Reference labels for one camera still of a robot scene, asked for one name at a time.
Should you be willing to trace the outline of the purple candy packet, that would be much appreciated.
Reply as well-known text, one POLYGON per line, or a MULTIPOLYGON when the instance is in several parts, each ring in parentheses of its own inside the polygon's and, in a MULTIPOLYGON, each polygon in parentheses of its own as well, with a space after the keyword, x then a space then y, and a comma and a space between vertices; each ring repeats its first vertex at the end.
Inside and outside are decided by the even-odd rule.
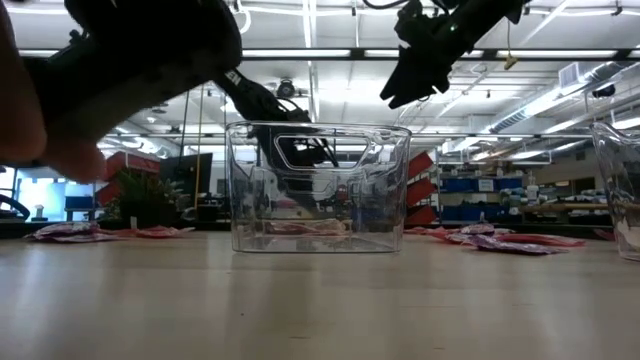
POLYGON ((56 237, 86 235, 97 232, 100 229, 97 223, 91 222, 64 222, 45 226, 31 234, 29 237, 56 237))
POLYGON ((467 235, 501 235, 501 234, 511 234, 514 233, 514 230, 506 229, 506 228, 496 228, 492 224, 487 223, 479 223, 479 224, 471 224, 462 227, 459 230, 462 234, 467 235))
POLYGON ((45 243, 68 243, 68 244, 76 244, 76 243, 96 243, 96 242, 107 242, 118 240, 117 236, 103 234, 103 233, 76 233, 76 234, 64 234, 64 233, 54 233, 54 234, 45 234, 45 235, 34 235, 34 241, 45 242, 45 243))
POLYGON ((493 237, 484 235, 472 235, 468 240, 468 243, 474 245, 478 250, 486 252, 506 253, 506 254, 518 254, 528 256, 545 256, 565 253, 565 250, 555 249, 552 247, 537 245, 537 244, 523 244, 499 241, 493 237))

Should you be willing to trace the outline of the silver ceiling duct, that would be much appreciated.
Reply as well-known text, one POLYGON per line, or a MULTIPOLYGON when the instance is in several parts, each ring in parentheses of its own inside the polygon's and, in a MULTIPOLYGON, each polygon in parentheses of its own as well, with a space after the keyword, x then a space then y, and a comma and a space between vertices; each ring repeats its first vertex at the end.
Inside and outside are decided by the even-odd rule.
POLYGON ((536 95, 525 98, 515 107, 496 115, 482 130, 485 134, 495 134, 522 121, 533 118, 557 105, 568 101, 574 95, 596 90, 618 81, 625 72, 640 65, 636 61, 607 61, 581 63, 582 82, 569 88, 561 88, 559 80, 555 85, 544 88, 536 95))

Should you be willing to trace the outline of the black chair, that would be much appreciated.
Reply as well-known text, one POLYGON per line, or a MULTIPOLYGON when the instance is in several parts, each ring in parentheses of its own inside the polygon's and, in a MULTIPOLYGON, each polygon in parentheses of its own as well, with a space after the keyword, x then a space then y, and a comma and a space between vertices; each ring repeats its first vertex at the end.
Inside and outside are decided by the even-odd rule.
POLYGON ((30 217, 30 211, 15 199, 0 194, 0 222, 24 223, 30 217), (2 209, 7 204, 10 210, 2 209))

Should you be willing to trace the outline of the long ceiling light bar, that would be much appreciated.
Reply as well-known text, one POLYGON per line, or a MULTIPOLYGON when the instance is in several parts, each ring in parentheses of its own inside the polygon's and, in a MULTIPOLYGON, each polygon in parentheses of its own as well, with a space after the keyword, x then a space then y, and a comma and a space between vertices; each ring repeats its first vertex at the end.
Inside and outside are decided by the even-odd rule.
MULTIPOLYGON (((463 54, 459 61, 505 61, 509 55, 521 62, 640 62, 640 48, 515 50, 479 48, 463 54)), ((397 48, 251 48, 243 51, 243 59, 246 61, 391 61, 398 57, 397 48)))

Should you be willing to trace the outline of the wooden workbench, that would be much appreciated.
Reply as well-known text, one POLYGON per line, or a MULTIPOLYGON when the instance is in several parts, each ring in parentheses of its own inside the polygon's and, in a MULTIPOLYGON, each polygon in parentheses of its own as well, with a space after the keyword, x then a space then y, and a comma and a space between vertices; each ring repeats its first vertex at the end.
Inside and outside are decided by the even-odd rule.
POLYGON ((524 223, 610 226, 608 206, 600 203, 546 203, 519 207, 524 223))

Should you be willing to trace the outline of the person's hand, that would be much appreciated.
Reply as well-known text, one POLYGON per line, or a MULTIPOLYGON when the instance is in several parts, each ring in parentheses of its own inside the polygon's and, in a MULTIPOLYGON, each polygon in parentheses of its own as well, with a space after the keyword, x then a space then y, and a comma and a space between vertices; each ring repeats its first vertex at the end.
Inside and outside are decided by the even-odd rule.
POLYGON ((39 99, 19 55, 10 16, 0 2, 0 162, 42 160, 80 183, 103 176, 105 159, 97 145, 66 135, 48 135, 39 99))

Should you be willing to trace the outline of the black background monitor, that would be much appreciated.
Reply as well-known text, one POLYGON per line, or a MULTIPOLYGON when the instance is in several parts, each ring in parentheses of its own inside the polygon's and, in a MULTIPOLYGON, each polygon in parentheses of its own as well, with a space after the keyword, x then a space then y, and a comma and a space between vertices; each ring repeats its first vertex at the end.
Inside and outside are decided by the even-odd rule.
POLYGON ((160 161, 159 176, 176 183, 176 188, 191 199, 210 192, 212 153, 171 157, 160 161))

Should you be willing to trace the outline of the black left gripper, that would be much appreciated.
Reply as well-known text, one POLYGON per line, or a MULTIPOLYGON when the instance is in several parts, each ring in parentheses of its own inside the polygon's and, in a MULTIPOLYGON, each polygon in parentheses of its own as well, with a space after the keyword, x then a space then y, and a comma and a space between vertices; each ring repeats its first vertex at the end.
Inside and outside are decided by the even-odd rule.
POLYGON ((323 166, 339 167, 335 151, 330 145, 330 139, 336 135, 333 127, 312 123, 254 123, 254 139, 257 142, 256 165, 276 171, 289 171, 277 174, 279 192, 293 200, 313 218, 319 218, 320 212, 313 195, 312 175, 305 172, 323 166))

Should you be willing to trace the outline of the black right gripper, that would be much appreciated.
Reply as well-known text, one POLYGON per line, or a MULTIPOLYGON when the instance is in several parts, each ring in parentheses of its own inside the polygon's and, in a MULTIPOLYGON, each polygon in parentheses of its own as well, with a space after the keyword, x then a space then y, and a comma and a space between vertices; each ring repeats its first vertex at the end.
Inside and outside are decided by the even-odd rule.
POLYGON ((481 38, 480 19, 433 19, 433 22, 431 45, 399 50, 399 63, 380 92, 380 98, 388 100, 391 109, 445 93, 452 65, 471 52, 481 38))

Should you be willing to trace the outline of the white ceiling air vent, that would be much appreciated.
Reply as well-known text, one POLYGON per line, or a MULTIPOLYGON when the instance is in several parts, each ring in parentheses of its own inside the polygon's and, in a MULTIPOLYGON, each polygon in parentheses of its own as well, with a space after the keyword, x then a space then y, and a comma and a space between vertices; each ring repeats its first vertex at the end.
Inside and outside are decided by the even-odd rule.
POLYGON ((559 86, 569 88, 582 82, 581 63, 573 62, 558 71, 559 86))

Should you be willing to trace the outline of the small green potted plant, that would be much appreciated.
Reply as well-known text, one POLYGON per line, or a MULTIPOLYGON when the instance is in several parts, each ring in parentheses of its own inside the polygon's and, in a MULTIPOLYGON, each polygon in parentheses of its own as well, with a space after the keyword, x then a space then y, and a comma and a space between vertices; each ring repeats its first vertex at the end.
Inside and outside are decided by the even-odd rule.
POLYGON ((158 174, 121 169, 115 175, 117 193, 105 206, 104 218, 127 228, 169 227, 179 218, 181 191, 158 174))

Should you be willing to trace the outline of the black ceiling dome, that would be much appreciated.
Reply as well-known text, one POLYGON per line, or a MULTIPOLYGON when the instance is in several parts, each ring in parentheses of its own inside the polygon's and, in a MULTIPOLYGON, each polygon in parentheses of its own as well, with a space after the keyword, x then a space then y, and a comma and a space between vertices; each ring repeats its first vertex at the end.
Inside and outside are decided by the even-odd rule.
POLYGON ((275 89, 275 94, 278 98, 291 99, 300 97, 302 92, 294 85, 291 78, 281 78, 275 89))

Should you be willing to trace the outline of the clear plastic bin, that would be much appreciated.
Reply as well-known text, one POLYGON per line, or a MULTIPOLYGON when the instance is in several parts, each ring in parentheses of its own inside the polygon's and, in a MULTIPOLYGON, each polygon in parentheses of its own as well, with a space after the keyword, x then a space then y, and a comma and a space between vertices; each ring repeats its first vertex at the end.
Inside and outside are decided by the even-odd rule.
POLYGON ((279 172, 256 165, 254 123, 226 129, 232 247, 245 253, 394 253, 402 246, 406 215, 410 130, 396 126, 321 124, 333 127, 330 139, 338 168, 310 173, 319 218, 277 188, 279 172), (351 231, 331 236, 273 235, 268 221, 351 220, 351 231))
POLYGON ((640 262, 640 133, 590 126, 619 255, 640 262))

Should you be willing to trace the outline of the red storage bins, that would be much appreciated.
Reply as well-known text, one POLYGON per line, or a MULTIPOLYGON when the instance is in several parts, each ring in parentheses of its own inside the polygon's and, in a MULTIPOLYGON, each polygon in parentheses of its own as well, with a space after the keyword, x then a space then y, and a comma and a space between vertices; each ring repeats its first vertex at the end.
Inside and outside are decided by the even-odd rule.
POLYGON ((160 162, 146 155, 136 155, 118 151, 106 159, 106 171, 102 178, 105 185, 96 191, 98 205, 104 206, 119 194, 116 176, 120 170, 135 170, 143 173, 158 174, 160 162))
POLYGON ((437 219, 436 213, 429 203, 430 196, 437 192, 437 188, 429 175, 422 177, 422 174, 433 165, 433 160, 426 152, 418 153, 409 161, 406 226, 428 225, 437 219))

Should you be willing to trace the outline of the blue storage bins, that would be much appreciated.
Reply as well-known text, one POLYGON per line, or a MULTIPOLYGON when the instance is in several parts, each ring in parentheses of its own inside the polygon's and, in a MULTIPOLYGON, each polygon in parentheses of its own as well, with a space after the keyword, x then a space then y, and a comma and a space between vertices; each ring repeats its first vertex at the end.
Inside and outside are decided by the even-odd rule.
POLYGON ((495 221, 518 207, 524 195, 521 178, 445 178, 439 205, 445 222, 495 221))

